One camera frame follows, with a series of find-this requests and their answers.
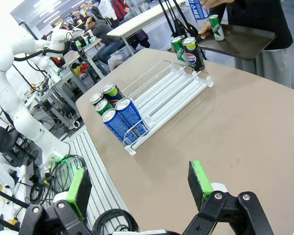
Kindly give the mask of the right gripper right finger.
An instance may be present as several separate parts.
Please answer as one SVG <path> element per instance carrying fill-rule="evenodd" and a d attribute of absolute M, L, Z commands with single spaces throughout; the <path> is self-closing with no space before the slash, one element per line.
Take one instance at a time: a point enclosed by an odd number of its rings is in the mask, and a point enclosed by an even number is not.
<path fill-rule="evenodd" d="M 236 235 L 272 235 L 273 230 L 255 193 L 232 196 L 214 190 L 200 161 L 190 161 L 188 183 L 198 213 L 184 235 L 210 235 L 218 223 L 227 223 Z"/>

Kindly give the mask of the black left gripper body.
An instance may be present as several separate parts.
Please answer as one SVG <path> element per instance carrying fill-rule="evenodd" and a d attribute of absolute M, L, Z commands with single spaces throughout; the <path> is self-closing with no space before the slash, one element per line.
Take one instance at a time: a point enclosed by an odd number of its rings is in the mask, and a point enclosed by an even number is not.
<path fill-rule="evenodd" d="M 87 41 L 84 40 L 82 36 L 78 36 L 73 39 L 72 50 L 77 51 L 81 60 L 86 61 L 87 57 L 85 55 L 84 47 L 87 45 Z"/>

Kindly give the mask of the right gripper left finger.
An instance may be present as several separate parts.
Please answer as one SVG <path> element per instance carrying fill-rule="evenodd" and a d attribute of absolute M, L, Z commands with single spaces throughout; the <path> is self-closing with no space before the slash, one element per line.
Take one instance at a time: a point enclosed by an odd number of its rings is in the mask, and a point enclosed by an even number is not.
<path fill-rule="evenodd" d="M 91 179 L 86 168 L 76 171 L 66 198 L 49 207 L 31 205 L 24 215 L 21 235 L 90 235 L 86 212 L 91 193 Z"/>

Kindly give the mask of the person's right hand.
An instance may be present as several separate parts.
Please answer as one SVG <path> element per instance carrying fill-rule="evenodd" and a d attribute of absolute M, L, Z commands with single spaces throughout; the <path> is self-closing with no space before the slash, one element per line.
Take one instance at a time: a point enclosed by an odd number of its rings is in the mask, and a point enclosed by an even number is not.
<path fill-rule="evenodd" d="M 208 35 L 211 34 L 212 26 L 210 22 L 205 22 L 201 28 L 200 31 L 198 32 L 199 36 L 202 39 L 205 39 Z"/>

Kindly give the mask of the person's left hand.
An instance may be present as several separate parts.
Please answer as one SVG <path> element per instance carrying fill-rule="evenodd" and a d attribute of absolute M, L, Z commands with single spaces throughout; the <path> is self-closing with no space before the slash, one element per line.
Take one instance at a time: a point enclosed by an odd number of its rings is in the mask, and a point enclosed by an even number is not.
<path fill-rule="evenodd" d="M 200 0 L 199 2 L 203 8 L 209 9 L 224 3 L 232 3 L 234 1 L 235 0 Z"/>

